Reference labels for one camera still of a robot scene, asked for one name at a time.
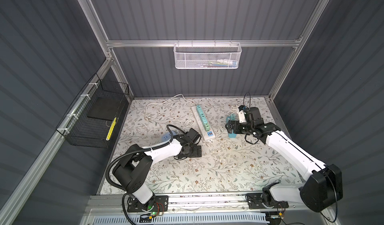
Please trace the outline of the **long white power strip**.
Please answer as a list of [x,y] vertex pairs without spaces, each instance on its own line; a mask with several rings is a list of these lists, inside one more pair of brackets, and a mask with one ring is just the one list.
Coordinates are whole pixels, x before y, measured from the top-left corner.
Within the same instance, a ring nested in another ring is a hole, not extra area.
[[192,112],[197,120],[198,127],[201,131],[201,136],[204,142],[212,142],[216,135],[205,115],[201,105],[192,106]]

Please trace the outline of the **teal power strip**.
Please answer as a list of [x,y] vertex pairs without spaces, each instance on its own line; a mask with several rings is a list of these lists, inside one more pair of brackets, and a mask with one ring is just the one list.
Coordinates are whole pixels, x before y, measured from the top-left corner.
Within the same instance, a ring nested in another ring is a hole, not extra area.
[[227,129],[227,132],[228,132],[228,137],[230,139],[234,139],[236,138],[236,133],[234,132],[234,124],[233,122],[231,122],[231,118],[230,116],[228,116],[226,118],[226,125],[225,125],[225,128]]

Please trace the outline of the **blue square power socket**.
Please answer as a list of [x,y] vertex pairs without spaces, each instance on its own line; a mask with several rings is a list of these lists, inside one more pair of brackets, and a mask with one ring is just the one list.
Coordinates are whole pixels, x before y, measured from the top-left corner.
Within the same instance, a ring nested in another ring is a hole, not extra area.
[[161,142],[168,142],[168,141],[171,141],[173,140],[173,137],[176,135],[176,132],[174,131],[171,131],[171,132],[168,132],[166,134],[164,134],[161,138]]

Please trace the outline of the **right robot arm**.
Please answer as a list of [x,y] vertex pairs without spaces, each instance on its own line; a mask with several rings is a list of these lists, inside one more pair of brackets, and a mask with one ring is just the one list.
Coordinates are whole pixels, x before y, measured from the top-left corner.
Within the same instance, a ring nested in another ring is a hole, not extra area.
[[319,213],[343,198],[342,171],[336,165],[326,165],[295,144],[277,125],[265,123],[257,107],[241,105],[238,115],[228,116],[225,128],[229,135],[251,136],[283,156],[302,176],[296,185],[272,183],[265,186],[261,202],[268,209],[280,203],[306,205]]

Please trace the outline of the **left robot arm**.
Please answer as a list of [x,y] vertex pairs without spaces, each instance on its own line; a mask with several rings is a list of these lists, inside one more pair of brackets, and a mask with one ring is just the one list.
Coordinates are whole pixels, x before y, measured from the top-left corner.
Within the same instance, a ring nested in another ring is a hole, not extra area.
[[137,144],[131,146],[108,165],[107,182],[125,191],[148,210],[155,203],[156,197],[145,184],[152,166],[168,158],[184,160],[202,156],[202,148],[199,145],[202,136],[194,129],[188,132],[177,130],[179,133],[169,130],[157,145],[145,148]]

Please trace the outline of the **items in white basket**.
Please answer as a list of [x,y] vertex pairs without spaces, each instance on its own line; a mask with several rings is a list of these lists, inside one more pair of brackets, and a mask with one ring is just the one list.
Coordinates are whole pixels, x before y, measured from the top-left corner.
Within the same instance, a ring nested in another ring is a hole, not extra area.
[[210,60],[205,61],[199,64],[202,68],[233,68],[237,69],[239,62],[237,60],[232,59],[218,59],[218,60]]

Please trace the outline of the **white vented cover strip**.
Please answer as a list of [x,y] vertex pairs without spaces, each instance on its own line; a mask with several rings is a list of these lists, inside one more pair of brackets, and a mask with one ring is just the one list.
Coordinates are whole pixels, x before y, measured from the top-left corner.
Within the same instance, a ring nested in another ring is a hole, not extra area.
[[150,221],[140,219],[139,215],[130,216],[136,225],[218,225],[218,224],[270,224],[263,213],[200,213],[165,214]]

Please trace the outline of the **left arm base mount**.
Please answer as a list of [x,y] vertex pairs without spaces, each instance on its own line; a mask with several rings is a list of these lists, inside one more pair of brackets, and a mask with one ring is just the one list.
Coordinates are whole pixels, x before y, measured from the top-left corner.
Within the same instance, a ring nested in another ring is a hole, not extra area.
[[127,201],[128,213],[166,212],[168,210],[169,196],[153,195],[146,203],[138,199],[129,198]]

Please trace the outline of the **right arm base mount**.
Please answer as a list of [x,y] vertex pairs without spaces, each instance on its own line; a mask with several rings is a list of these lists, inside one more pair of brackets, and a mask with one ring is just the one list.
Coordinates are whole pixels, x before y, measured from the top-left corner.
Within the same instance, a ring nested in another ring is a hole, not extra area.
[[288,202],[277,202],[266,193],[248,193],[245,195],[249,209],[287,209]]

